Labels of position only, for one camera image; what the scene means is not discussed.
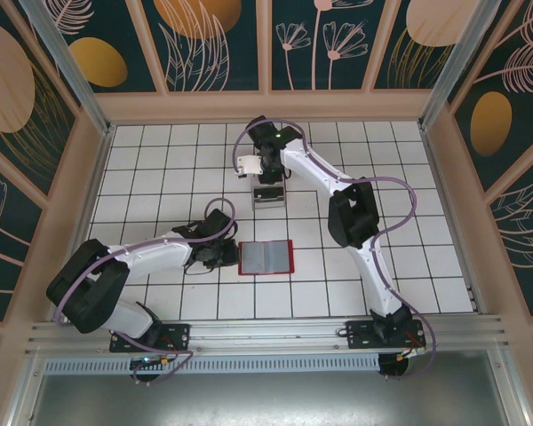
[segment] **dark teal wallpaper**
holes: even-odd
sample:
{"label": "dark teal wallpaper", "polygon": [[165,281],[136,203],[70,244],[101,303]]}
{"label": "dark teal wallpaper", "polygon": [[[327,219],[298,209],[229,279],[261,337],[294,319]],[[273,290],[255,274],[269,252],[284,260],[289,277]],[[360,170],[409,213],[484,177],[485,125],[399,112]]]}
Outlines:
{"label": "dark teal wallpaper", "polygon": [[0,7],[0,152],[48,194],[74,122]]}
{"label": "dark teal wallpaper", "polygon": [[274,0],[273,90],[360,89],[383,5]]}
{"label": "dark teal wallpaper", "polygon": [[487,190],[533,144],[533,0],[516,13],[455,116]]}
{"label": "dark teal wallpaper", "polygon": [[533,315],[533,165],[491,204],[491,211]]}
{"label": "dark teal wallpaper", "polygon": [[507,6],[509,5],[510,1],[511,0],[502,0],[501,3],[499,4],[496,15],[494,16],[493,20],[491,20],[491,23],[489,24],[488,29],[486,29],[486,32],[483,34],[483,37],[480,40],[480,44],[478,44],[476,51],[474,52],[474,54],[468,61],[467,65],[464,68],[464,71],[462,71],[460,78],[457,79],[456,84],[454,84],[454,88],[452,88],[452,91],[450,92],[450,95],[448,96],[448,101],[450,104],[452,103],[452,100],[454,100],[456,95],[458,94],[458,91],[460,90],[460,87],[462,87],[464,80],[468,77],[470,68],[472,68],[473,64],[476,62],[476,60],[480,56],[481,51],[483,51],[483,48],[485,47],[486,43],[491,37],[491,33],[493,33],[494,29],[496,29],[497,24],[499,23],[499,20],[501,20],[501,17],[504,14],[505,9],[507,9]]}
{"label": "dark teal wallpaper", "polygon": [[0,321],[4,319],[42,211],[0,174]]}
{"label": "dark teal wallpaper", "polygon": [[255,0],[142,0],[170,91],[259,89]]}
{"label": "dark teal wallpaper", "polygon": [[432,89],[474,0],[402,0],[375,89]]}

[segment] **metal plate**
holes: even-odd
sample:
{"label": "metal plate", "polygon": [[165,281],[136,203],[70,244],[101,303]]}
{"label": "metal plate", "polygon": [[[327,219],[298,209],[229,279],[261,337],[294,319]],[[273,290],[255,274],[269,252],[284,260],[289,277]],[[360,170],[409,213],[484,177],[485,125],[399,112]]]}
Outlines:
{"label": "metal plate", "polygon": [[[185,351],[189,344],[189,324],[163,324],[162,335],[155,343],[154,349],[159,351]],[[112,353],[146,352],[132,346],[119,335],[112,335],[108,347]]]}
{"label": "metal plate", "polygon": [[343,330],[347,337],[349,349],[375,349],[375,348],[399,348],[400,350],[416,345],[408,334],[422,346],[426,346],[423,324],[419,319],[410,322],[397,329],[395,337],[390,344],[383,343],[373,331],[373,320],[348,321]]}

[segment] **white tile floor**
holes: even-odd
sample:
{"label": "white tile floor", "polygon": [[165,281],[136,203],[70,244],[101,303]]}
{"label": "white tile floor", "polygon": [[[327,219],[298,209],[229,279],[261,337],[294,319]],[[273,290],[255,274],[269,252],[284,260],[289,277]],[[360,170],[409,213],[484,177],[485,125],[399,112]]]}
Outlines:
{"label": "white tile floor", "polygon": [[[472,312],[436,184],[414,122],[303,122],[314,150],[345,173],[394,176],[417,191],[417,217],[381,239],[391,276],[422,312]],[[292,275],[239,276],[236,267],[205,275],[181,270],[128,282],[123,297],[163,320],[268,319],[364,315],[363,283],[350,256],[327,230],[328,201],[299,176],[287,181],[287,208],[253,212],[250,183],[235,177],[237,124],[124,126],[115,141],[91,221],[90,238],[124,244],[203,218],[226,196],[237,208],[238,241],[291,239]],[[238,154],[251,154],[243,140]],[[379,183],[380,226],[410,209],[408,194]],[[197,267],[189,271],[198,272]]]}

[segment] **purple cable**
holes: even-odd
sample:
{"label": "purple cable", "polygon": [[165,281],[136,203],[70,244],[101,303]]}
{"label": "purple cable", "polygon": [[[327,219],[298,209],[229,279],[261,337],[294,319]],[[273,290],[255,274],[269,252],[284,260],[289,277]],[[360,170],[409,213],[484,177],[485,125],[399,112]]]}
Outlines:
{"label": "purple cable", "polygon": [[[61,298],[60,304],[58,305],[57,309],[55,310],[55,314],[53,315],[53,319],[55,320],[55,323],[58,326],[60,326],[60,327],[70,326],[70,324],[63,324],[61,322],[61,313],[63,312],[63,308],[65,307],[65,305],[68,302],[69,298],[75,292],[76,288],[79,287],[79,285],[84,281],[84,279],[87,278],[87,276],[90,273],[92,273],[95,269],[97,269],[99,266],[104,264],[106,261],[108,261],[110,259],[113,259],[113,258],[115,258],[117,256],[120,256],[120,255],[131,253],[131,252],[133,252],[135,250],[144,249],[146,247],[152,247],[152,246],[156,246],[156,245],[160,245],[160,244],[168,244],[168,243],[171,243],[171,242],[188,242],[188,243],[189,242],[206,242],[206,241],[215,240],[216,238],[218,238],[221,235],[223,235],[224,233],[226,233],[231,228],[231,226],[233,226],[233,223],[235,222],[235,206],[227,198],[223,198],[223,197],[214,198],[205,207],[205,216],[207,216],[207,212],[209,210],[210,205],[213,204],[215,201],[224,201],[231,208],[231,217],[229,219],[229,223],[227,224],[227,226],[225,228],[223,228],[218,233],[215,233],[212,236],[205,237],[205,238],[169,238],[169,239],[168,238],[159,238],[159,239],[156,239],[156,240],[144,241],[144,242],[140,242],[138,244],[133,244],[133,245],[131,245],[129,247],[122,248],[120,250],[117,250],[115,253],[111,253],[109,255],[106,255],[106,256],[102,257],[98,261],[94,262],[87,269],[85,269],[83,271],[83,273],[81,275],[79,275],[79,277],[77,277],[76,281],[71,285],[71,287],[69,288],[68,292]],[[143,345],[141,343],[138,343],[138,342],[134,341],[131,337],[129,337],[129,336],[123,334],[123,333],[117,333],[117,334],[119,336],[121,336],[126,342],[128,342],[128,343],[132,344],[133,346],[136,346],[137,348],[140,348],[140,349],[142,349],[144,351],[149,351],[149,352],[152,352],[152,353],[158,353],[160,355],[172,355],[172,354],[175,354],[175,355],[188,355],[186,357],[186,359],[184,359],[177,366],[175,366],[173,368],[173,370],[171,370],[169,373],[166,373],[165,375],[160,375],[159,377],[154,379],[151,382],[152,384],[163,382],[164,380],[169,379],[170,377],[173,376],[174,373],[176,373],[176,371],[178,371],[180,368],[182,368],[194,356],[194,353],[192,351],[160,351],[160,350],[145,346],[145,345]],[[141,383],[141,382],[136,377],[137,371],[138,371],[138,368],[135,368],[134,371],[132,372],[132,376],[134,377],[134,380],[138,384],[138,383]]]}
{"label": "purple cable", "polygon": [[381,237],[381,235],[384,235],[384,234],[389,233],[389,232],[391,232],[391,231],[393,231],[395,229],[400,228],[401,226],[403,226],[407,222],[409,222],[410,219],[415,215],[415,212],[417,211],[417,194],[415,193],[415,190],[412,189],[410,187],[410,185],[407,184],[405,181],[400,180],[400,179],[398,179],[396,177],[364,177],[364,178],[360,178],[360,179],[352,179],[352,178],[342,178],[342,177],[338,176],[333,171],[328,170],[322,163],[320,163],[318,161],[318,159],[315,157],[315,155],[311,155],[310,147],[308,146],[308,143],[306,141],[306,133],[304,132],[304,129],[302,129],[302,127],[298,126],[296,123],[291,122],[290,120],[284,120],[282,118],[272,118],[272,119],[268,119],[267,118],[265,120],[260,120],[258,122],[254,122],[252,125],[248,126],[243,131],[243,133],[241,133],[239,138],[237,138],[237,140],[235,141],[235,145],[233,146],[233,153],[231,155],[231,160],[233,162],[233,169],[235,169],[235,171],[238,171],[238,168],[237,168],[237,154],[236,154],[237,147],[239,146],[239,144],[243,140],[244,136],[249,132],[249,130],[259,126],[260,124],[264,124],[266,122],[279,122],[279,123],[282,123],[282,124],[288,124],[288,125],[296,128],[296,129],[298,129],[298,131],[300,132],[300,135],[302,136],[302,144],[304,146],[304,152],[306,153],[308,158],[310,158],[310,160],[316,166],[318,166],[318,168],[320,168],[321,170],[325,171],[326,173],[328,173],[328,175],[330,175],[332,178],[334,178],[334,179],[336,179],[338,181],[345,182],[347,184],[364,184],[366,182],[395,182],[396,184],[402,185],[407,191],[409,191],[410,203],[411,203],[409,214],[401,222],[399,222],[398,224],[392,225],[392,226],[390,226],[390,227],[388,227],[388,228],[386,228],[386,229],[384,229],[382,231],[379,231],[377,233],[377,235],[375,235],[375,237],[371,240],[370,247],[371,247],[371,253],[373,255],[373,261],[375,262],[375,266],[377,267],[377,271],[378,271],[379,277],[381,278],[381,280],[385,284],[385,287],[391,292],[391,294],[394,297],[397,298],[397,300],[399,300],[402,304],[407,305],[407,307],[409,309],[411,309],[413,312],[415,312],[415,315],[417,315],[425,323],[426,327],[428,328],[428,332],[430,333],[431,339],[432,339],[433,349],[431,351],[431,357],[428,360],[428,363],[423,368],[418,370],[416,373],[412,373],[412,374],[409,374],[409,375],[399,375],[399,376],[391,376],[391,377],[396,378],[398,380],[404,380],[404,379],[408,379],[408,378],[411,378],[411,377],[417,377],[418,375],[422,375],[426,370],[428,370],[428,368],[430,368],[430,366],[434,362],[434,359],[436,358],[436,334],[434,333],[433,327],[430,325],[430,322],[428,321],[428,319],[426,319],[425,316],[422,313],[417,311],[414,308],[414,306],[412,306],[409,302],[407,302],[405,299],[403,299],[401,297],[401,295],[399,295],[396,292],[396,290],[393,288],[393,286],[391,286],[391,284],[389,284],[389,282],[387,282],[387,279],[385,278],[385,275],[383,274],[383,271],[381,270],[381,266],[379,265],[379,261],[378,261],[378,257],[377,257],[377,251],[375,250],[375,245],[376,245],[379,237]]}

